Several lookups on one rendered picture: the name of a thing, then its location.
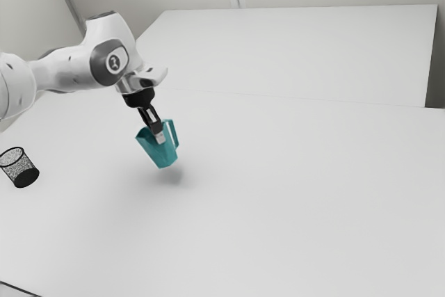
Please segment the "black mesh pen holder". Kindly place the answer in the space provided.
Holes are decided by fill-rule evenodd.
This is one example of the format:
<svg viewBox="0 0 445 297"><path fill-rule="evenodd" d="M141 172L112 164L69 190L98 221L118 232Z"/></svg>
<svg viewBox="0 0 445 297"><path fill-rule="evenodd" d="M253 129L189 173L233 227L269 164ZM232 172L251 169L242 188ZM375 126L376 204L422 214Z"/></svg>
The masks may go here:
<svg viewBox="0 0 445 297"><path fill-rule="evenodd" d="M22 147L12 147L1 153L0 169L5 172L16 188L30 186L40 175L40 171Z"/></svg>

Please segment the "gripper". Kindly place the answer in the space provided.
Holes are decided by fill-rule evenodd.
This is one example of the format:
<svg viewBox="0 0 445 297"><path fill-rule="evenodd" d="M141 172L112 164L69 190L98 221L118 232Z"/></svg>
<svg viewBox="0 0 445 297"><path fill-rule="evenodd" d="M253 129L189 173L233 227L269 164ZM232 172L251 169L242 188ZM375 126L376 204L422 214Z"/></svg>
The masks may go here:
<svg viewBox="0 0 445 297"><path fill-rule="evenodd" d="M143 122L146 124L158 144L165 143L163 123L156 110L151 105L155 97L153 88L145 88L134 93L122 94L125 104L130 108L137 108Z"/></svg>

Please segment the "teal faceted mug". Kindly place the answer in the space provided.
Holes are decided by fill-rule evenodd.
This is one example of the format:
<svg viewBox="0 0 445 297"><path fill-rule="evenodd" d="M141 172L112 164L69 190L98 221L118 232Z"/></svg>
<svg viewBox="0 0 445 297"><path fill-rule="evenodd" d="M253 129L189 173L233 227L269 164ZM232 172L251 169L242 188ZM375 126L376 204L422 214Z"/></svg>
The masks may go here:
<svg viewBox="0 0 445 297"><path fill-rule="evenodd" d="M177 148L179 147L173 120L165 119L162 124L162 134L165 138L162 144L157 143L155 136L148 127L143 127L136 135L136 140L140 146L159 169L171 166L177 160Z"/></svg>

